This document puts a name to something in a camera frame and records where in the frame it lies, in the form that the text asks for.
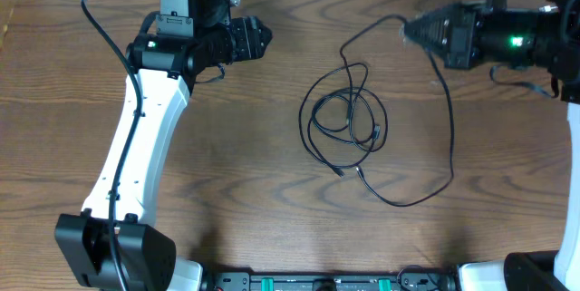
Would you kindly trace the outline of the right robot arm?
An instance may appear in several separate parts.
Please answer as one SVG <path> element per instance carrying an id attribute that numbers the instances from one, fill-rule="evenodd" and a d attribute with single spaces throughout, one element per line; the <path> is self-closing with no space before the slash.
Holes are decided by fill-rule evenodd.
<path id="1" fill-rule="evenodd" d="M 508 0 L 457 3 L 406 23 L 404 35 L 449 69 L 544 68 L 550 92 L 519 87 L 567 104 L 572 169 L 565 234 L 557 251 L 511 253 L 502 260 L 463 264 L 458 290 L 576 290 L 579 287 L 579 0 L 547 0 L 537 10 L 508 8 Z"/>

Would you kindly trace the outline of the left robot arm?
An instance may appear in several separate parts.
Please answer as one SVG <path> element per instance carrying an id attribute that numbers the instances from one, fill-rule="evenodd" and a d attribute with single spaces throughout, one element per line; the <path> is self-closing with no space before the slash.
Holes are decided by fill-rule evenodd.
<path id="1" fill-rule="evenodd" d="M 205 290 L 199 263 L 156 227 L 173 132 L 207 68 L 263 57 L 272 32 L 231 14 L 240 0 L 159 0 L 118 57 L 127 72 L 121 117 L 90 195 L 62 214 L 55 240 L 77 282 L 100 290 Z"/>

